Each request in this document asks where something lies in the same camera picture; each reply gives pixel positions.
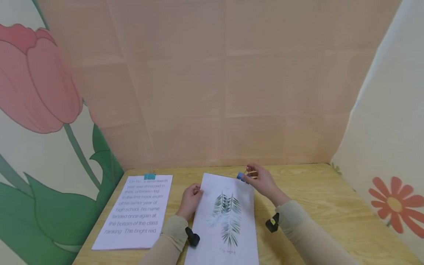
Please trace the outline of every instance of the plant illustration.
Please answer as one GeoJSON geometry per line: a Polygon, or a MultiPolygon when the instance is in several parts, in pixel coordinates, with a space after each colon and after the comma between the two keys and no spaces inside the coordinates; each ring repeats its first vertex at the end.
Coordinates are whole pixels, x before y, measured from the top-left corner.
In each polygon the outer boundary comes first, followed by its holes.
{"type": "Polygon", "coordinates": [[[206,221],[209,227],[214,227],[221,222],[221,237],[230,248],[238,246],[237,235],[241,228],[240,202],[231,194],[228,197],[223,192],[214,203],[211,217],[206,221]]]}
{"type": "Polygon", "coordinates": [[[221,221],[223,215],[228,210],[228,197],[221,192],[214,204],[214,208],[211,214],[211,218],[209,218],[206,222],[209,227],[214,227],[221,221]]]}
{"type": "Polygon", "coordinates": [[[418,194],[412,195],[414,191],[412,186],[403,186],[402,180],[395,176],[391,179],[391,192],[381,178],[375,177],[372,182],[379,192],[372,188],[368,190],[373,197],[378,199],[378,201],[371,201],[371,205],[380,208],[377,214],[381,219],[386,219],[390,215],[387,227],[392,226],[396,232],[403,234],[402,219],[414,234],[424,238],[424,228],[417,224],[418,222],[424,223],[424,213],[417,211],[424,206],[424,197],[418,194]]]}
{"type": "Polygon", "coordinates": [[[100,189],[70,125],[82,111],[82,97],[49,31],[0,25],[0,58],[0,109],[39,134],[63,127],[84,170],[100,189]]]}
{"type": "Polygon", "coordinates": [[[228,199],[228,208],[223,216],[221,237],[224,243],[228,241],[228,246],[238,246],[237,234],[240,234],[241,207],[240,202],[231,194],[228,199]]]}
{"type": "Polygon", "coordinates": [[[339,174],[340,176],[342,176],[342,172],[340,171],[340,167],[339,166],[335,166],[333,162],[331,162],[331,167],[334,169],[334,171],[339,174]]]}
{"type": "Polygon", "coordinates": [[[71,128],[84,101],[48,30],[0,25],[0,87],[0,109],[14,122],[39,134],[64,128],[99,190],[96,200],[59,192],[37,176],[17,172],[0,154],[0,174],[10,183],[0,182],[0,240],[26,264],[71,264],[123,170],[96,124],[92,125],[94,153],[89,159],[102,168],[101,183],[88,164],[71,128]]]}

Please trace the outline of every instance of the wooden table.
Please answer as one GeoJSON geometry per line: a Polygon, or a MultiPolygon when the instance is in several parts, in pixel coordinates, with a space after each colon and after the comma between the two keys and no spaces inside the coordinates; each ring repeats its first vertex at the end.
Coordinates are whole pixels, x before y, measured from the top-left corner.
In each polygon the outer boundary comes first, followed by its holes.
{"type": "MultiPolygon", "coordinates": [[[[266,167],[278,186],[297,200],[325,231],[361,264],[420,264],[400,239],[371,211],[365,202],[327,164],[266,167]]],[[[203,173],[235,177],[244,167],[202,167],[156,170],[173,175],[165,220],[173,215],[181,195],[192,183],[201,183],[203,173]]],[[[128,170],[97,220],[81,251],[77,265],[137,265],[147,250],[91,251],[128,176],[142,176],[145,170],[128,170]]],[[[274,215],[271,202],[255,193],[255,220],[260,264],[304,264],[281,230],[271,234],[265,227],[274,215]]],[[[178,264],[184,264],[186,247],[178,264]]]]}

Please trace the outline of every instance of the beige sleeve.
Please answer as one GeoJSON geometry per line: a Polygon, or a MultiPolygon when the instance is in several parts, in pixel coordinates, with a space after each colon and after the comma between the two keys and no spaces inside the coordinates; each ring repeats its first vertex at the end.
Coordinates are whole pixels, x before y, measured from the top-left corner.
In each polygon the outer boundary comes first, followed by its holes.
{"type": "Polygon", "coordinates": [[[175,265],[187,240],[187,221],[180,216],[169,217],[161,235],[140,261],[140,265],[175,265]]]}
{"type": "Polygon", "coordinates": [[[296,201],[276,208],[278,225],[307,265],[358,264],[296,201]]]}

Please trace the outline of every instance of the white paper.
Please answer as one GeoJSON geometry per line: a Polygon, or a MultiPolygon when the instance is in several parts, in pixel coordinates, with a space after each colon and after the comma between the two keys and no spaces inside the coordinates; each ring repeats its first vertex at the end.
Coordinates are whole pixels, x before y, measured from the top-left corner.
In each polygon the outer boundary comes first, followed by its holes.
{"type": "Polygon", "coordinates": [[[159,238],[171,175],[129,176],[92,250],[151,248],[159,238]]]}
{"type": "Polygon", "coordinates": [[[200,242],[188,248],[184,264],[258,265],[253,187],[236,178],[204,173],[201,189],[204,194],[192,228],[200,242]]]}

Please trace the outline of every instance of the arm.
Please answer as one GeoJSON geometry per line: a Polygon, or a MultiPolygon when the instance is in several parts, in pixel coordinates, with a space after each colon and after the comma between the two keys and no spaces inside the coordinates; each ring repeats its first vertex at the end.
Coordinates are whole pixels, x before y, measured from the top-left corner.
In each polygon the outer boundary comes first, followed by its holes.
{"type": "Polygon", "coordinates": [[[169,217],[162,233],[153,247],[147,252],[140,265],[175,265],[187,240],[185,228],[187,220],[181,216],[169,217]]]}
{"type": "Polygon", "coordinates": [[[303,208],[282,192],[268,170],[256,164],[247,166],[243,180],[266,196],[279,213],[279,226],[308,265],[350,265],[357,262],[303,208]]]}
{"type": "Polygon", "coordinates": [[[185,228],[199,204],[203,191],[199,184],[193,184],[183,193],[180,208],[169,217],[162,233],[153,247],[147,252],[140,265],[175,265],[187,241],[185,228]]]}

